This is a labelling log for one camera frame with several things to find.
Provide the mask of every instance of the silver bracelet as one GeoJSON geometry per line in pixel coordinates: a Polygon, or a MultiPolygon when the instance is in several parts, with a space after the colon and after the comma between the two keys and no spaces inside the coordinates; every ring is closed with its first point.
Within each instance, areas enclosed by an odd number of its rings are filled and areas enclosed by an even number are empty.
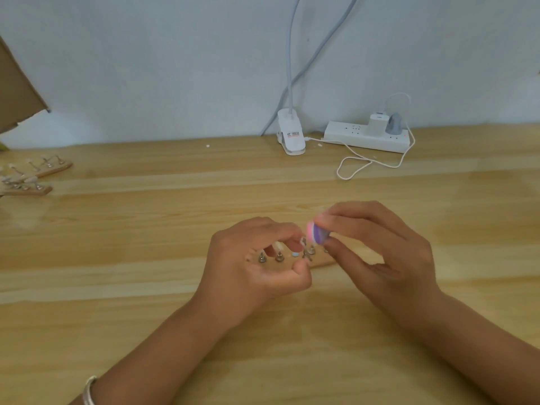
{"type": "Polygon", "coordinates": [[[94,375],[88,378],[88,381],[86,381],[86,385],[84,386],[84,391],[83,391],[84,405],[96,405],[94,401],[92,401],[92,395],[90,395],[90,388],[92,388],[92,385],[94,385],[94,382],[97,379],[98,377],[94,375]]]}

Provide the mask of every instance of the forearm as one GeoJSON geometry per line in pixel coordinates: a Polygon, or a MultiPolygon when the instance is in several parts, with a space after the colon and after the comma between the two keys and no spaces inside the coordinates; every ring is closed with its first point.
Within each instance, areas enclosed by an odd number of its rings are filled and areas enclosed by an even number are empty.
{"type": "MultiPolygon", "coordinates": [[[[96,405],[165,405],[223,336],[211,316],[189,302],[92,386],[96,405]]],[[[82,404],[77,398],[72,405],[82,404]]]]}
{"type": "Polygon", "coordinates": [[[444,296],[421,340],[500,404],[540,403],[540,350],[444,296]]]}

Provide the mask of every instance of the hand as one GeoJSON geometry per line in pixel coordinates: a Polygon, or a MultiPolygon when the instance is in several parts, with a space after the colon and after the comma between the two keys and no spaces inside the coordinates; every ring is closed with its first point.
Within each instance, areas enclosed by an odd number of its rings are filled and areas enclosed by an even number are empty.
{"type": "Polygon", "coordinates": [[[218,231],[212,236],[193,303],[230,329],[268,300],[309,288],[311,272],[305,259],[282,272],[248,261],[262,249],[269,257],[275,256],[272,244],[276,241],[300,252],[303,236],[297,225],[276,223],[269,217],[255,217],[218,231]]]}
{"type": "Polygon", "coordinates": [[[336,238],[324,243],[358,289],[411,331],[437,315],[444,294],[435,279],[431,245],[379,202],[344,202],[314,219],[329,231],[360,240],[384,258],[369,265],[336,238]]]}

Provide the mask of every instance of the gray cable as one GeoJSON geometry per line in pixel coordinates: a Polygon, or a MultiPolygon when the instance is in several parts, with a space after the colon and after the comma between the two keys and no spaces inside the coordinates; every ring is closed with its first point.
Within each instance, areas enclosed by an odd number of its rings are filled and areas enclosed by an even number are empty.
{"type": "Polygon", "coordinates": [[[293,81],[291,80],[291,32],[293,31],[294,13],[300,0],[294,2],[293,13],[291,14],[291,21],[289,22],[289,28],[287,29],[287,45],[285,48],[285,57],[287,60],[287,88],[289,91],[289,114],[293,114],[293,81]]]}
{"type": "MultiPolygon", "coordinates": [[[[331,39],[331,37],[334,35],[334,33],[338,30],[339,27],[341,27],[341,24],[343,24],[343,22],[347,19],[350,11],[353,9],[354,5],[356,4],[356,1],[357,0],[352,0],[349,4],[349,6],[347,7],[347,10],[345,11],[345,14],[343,14],[343,16],[341,16],[340,20],[337,22],[337,24],[330,30],[330,32],[328,33],[328,35],[325,37],[324,40],[322,40],[321,44],[318,46],[318,48],[315,50],[315,53],[313,54],[313,56],[309,59],[309,61],[307,62],[306,66],[302,68],[302,70],[294,77],[294,79],[292,80],[291,82],[291,88],[292,88],[292,85],[294,85],[296,83],[296,81],[298,81],[300,78],[303,77],[303,75],[306,73],[306,71],[309,69],[309,67],[311,67],[311,64],[313,64],[313,61],[315,61],[317,59],[317,56],[319,55],[319,53],[321,52],[321,50],[325,47],[326,43],[328,42],[328,40],[331,39]]],[[[270,125],[272,124],[272,122],[274,122],[276,116],[278,116],[278,111],[281,109],[281,107],[283,107],[283,102],[285,101],[285,96],[287,95],[287,89],[288,88],[285,88],[283,90],[283,93],[281,94],[281,98],[279,100],[279,103],[278,103],[278,107],[276,108],[276,110],[274,111],[274,115],[272,115],[272,117],[270,118],[270,120],[268,121],[268,123],[265,125],[265,127],[262,129],[261,131],[261,136],[263,136],[266,132],[266,130],[270,127],[270,125]]]]}

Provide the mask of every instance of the right hand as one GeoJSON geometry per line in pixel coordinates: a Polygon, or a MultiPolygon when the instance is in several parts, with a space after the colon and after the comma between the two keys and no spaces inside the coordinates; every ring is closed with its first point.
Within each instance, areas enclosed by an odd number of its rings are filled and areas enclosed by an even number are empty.
{"type": "Polygon", "coordinates": [[[380,254],[370,265],[336,238],[324,247],[356,287],[398,324],[412,332],[440,313],[445,300],[435,279],[431,245],[379,202],[337,203],[314,218],[315,224],[360,240],[380,254]]]}

